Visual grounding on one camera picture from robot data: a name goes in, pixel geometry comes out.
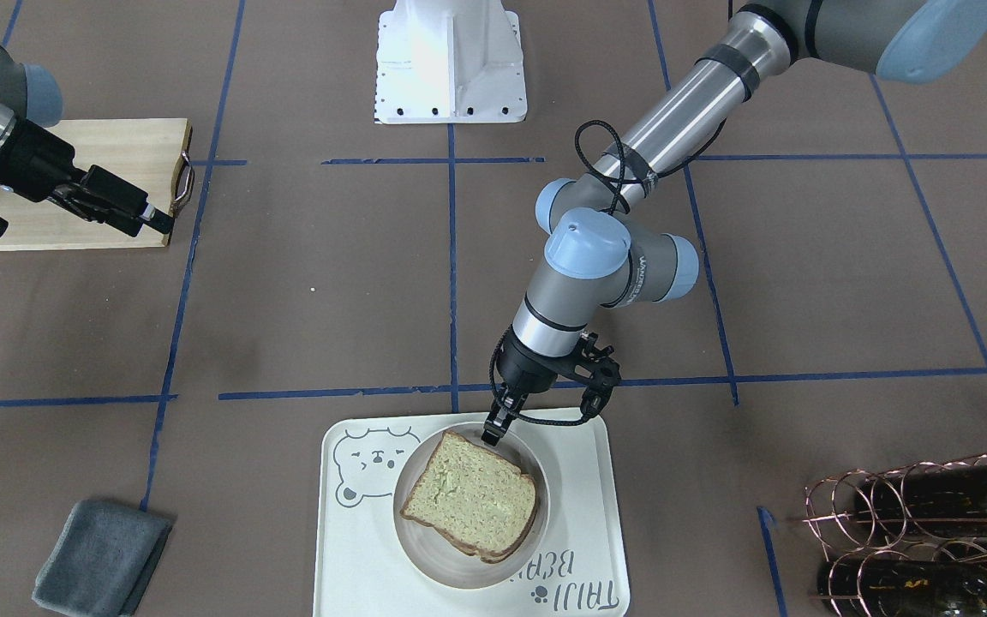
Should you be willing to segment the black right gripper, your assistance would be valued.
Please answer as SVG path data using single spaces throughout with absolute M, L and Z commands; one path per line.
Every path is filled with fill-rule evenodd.
M 0 186 L 22 198 L 51 201 L 85 221 L 117 228 L 129 236 L 147 226 L 172 233 L 175 219 L 148 202 L 148 194 L 99 165 L 74 165 L 75 149 L 28 120 L 17 120 L 0 149 Z

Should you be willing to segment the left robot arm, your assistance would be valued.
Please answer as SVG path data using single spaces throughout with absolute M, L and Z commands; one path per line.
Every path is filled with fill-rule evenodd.
M 577 179 L 549 183 L 535 218 L 547 235 L 512 324 L 491 355 L 493 402 L 482 440 L 496 446 L 524 419 L 526 399 L 559 378 L 583 384 L 580 424 L 620 383 L 613 349 L 587 327 L 598 309 L 661 303 L 696 285 L 686 239 L 631 219 L 661 180 L 678 175 L 733 110 L 799 60 L 822 60 L 885 81 L 929 83 L 963 62 L 987 32 L 987 1 L 752 1 L 723 38 Z

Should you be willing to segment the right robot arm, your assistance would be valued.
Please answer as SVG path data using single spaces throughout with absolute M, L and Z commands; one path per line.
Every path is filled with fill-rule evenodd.
M 43 66 L 16 62 L 0 42 L 0 186 L 129 236 L 146 226 L 170 233 L 175 220 L 153 206 L 144 190 L 99 165 L 86 171 L 75 167 L 74 146 L 51 132 L 62 116 L 54 75 Z M 0 237 L 7 228 L 0 218 Z

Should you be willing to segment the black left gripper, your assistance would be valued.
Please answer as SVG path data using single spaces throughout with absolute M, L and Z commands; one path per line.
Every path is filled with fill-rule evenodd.
M 493 353 L 493 370 L 500 382 L 493 384 L 493 410 L 483 422 L 482 441 L 497 446 L 508 434 L 514 417 L 532 394 L 552 389 L 561 375 L 567 354 L 545 355 L 521 343 L 514 331 L 505 331 Z

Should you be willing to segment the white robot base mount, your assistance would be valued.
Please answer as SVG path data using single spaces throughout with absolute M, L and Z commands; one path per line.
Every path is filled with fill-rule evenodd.
M 500 1 L 397 1 L 377 34 L 376 123 L 528 116 L 520 21 Z

